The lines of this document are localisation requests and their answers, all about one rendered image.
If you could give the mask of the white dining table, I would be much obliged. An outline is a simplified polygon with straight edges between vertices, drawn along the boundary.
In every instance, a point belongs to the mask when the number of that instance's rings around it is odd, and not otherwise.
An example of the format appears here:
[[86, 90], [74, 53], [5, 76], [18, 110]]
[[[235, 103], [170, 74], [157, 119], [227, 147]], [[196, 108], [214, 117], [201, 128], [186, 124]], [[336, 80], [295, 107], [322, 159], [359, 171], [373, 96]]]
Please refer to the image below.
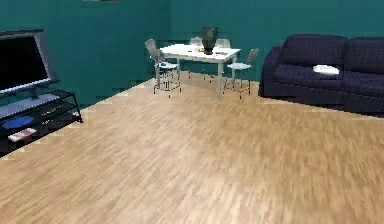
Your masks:
[[[224, 72], [224, 64], [231, 60], [237, 61], [237, 54], [240, 49], [236, 48], [213, 48], [212, 55], [206, 55], [204, 52], [198, 52], [198, 46], [186, 45], [186, 44], [173, 44], [161, 48], [166, 58], [176, 59], [177, 64], [180, 64], [181, 60], [196, 61], [203, 63], [211, 63], [217, 65], [217, 97], [220, 98], [223, 93], [222, 77]], [[214, 52], [226, 52], [227, 55], [216, 55]]]

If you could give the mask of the white pillow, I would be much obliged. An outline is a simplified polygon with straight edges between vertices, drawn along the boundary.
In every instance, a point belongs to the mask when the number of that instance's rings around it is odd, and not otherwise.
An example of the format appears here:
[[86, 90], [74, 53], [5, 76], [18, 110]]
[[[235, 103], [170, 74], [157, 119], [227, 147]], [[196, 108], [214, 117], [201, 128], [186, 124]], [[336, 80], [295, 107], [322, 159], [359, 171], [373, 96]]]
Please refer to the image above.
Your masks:
[[315, 65], [313, 71], [323, 75], [338, 75], [339, 69], [329, 65]]

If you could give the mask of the white and red book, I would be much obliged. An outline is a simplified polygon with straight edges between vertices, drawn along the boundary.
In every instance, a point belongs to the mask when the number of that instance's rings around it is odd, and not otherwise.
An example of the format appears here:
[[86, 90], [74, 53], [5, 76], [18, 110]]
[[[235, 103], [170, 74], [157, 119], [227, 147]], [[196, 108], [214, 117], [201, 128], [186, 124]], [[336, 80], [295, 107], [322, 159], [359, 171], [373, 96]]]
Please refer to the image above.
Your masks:
[[8, 139], [12, 142], [18, 142], [32, 136], [36, 132], [33, 128], [26, 128], [17, 133], [8, 136]]

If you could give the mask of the dark blue sofa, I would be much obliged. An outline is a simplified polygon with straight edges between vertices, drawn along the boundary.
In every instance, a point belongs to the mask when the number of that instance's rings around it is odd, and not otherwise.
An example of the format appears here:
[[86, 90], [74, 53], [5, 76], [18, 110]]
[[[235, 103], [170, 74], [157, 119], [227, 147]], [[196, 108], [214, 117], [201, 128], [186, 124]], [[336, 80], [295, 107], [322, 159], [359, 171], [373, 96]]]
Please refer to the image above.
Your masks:
[[[316, 73], [315, 65], [340, 73]], [[266, 56], [259, 95], [384, 117], [384, 37], [290, 35]]]

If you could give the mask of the black television set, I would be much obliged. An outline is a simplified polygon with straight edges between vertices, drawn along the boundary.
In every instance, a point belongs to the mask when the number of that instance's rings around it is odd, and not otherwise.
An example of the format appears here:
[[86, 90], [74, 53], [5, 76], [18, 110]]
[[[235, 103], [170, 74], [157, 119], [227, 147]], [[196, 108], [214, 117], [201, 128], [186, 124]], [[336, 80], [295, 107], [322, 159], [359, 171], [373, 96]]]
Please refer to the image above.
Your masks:
[[57, 81], [43, 29], [0, 32], [0, 96]]

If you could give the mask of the blue round plate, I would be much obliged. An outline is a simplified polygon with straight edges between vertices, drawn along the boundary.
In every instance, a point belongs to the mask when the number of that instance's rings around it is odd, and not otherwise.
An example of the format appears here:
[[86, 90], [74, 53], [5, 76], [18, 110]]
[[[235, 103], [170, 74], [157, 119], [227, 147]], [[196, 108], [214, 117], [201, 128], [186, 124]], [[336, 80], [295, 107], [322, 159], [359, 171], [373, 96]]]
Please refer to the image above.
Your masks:
[[19, 116], [6, 120], [1, 127], [4, 129], [15, 129], [29, 125], [34, 118], [32, 116]]

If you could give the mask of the black glass television stand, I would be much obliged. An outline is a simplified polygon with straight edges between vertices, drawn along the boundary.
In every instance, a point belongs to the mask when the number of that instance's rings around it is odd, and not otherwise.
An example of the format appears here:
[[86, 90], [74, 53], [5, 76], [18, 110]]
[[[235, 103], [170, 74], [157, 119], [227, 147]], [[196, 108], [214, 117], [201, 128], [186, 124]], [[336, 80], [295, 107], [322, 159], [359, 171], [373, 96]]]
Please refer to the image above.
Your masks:
[[[1, 127], [6, 120], [19, 116], [32, 116], [34, 120], [20, 128]], [[0, 106], [0, 158], [73, 122], [83, 122], [80, 108], [75, 94], [64, 90], [52, 90]], [[36, 132], [18, 142], [8, 139], [9, 135], [26, 128], [33, 128]]]

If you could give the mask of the dark grey vase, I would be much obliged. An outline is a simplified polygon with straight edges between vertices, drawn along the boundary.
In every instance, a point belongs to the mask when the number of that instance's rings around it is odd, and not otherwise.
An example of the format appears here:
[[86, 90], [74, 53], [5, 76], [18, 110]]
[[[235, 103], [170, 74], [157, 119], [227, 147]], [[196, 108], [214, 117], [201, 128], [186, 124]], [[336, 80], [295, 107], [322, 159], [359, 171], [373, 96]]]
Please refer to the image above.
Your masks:
[[204, 47], [204, 53], [206, 55], [213, 54], [213, 48], [215, 47], [215, 43], [217, 40], [218, 28], [217, 27], [203, 27], [202, 28], [202, 44]]

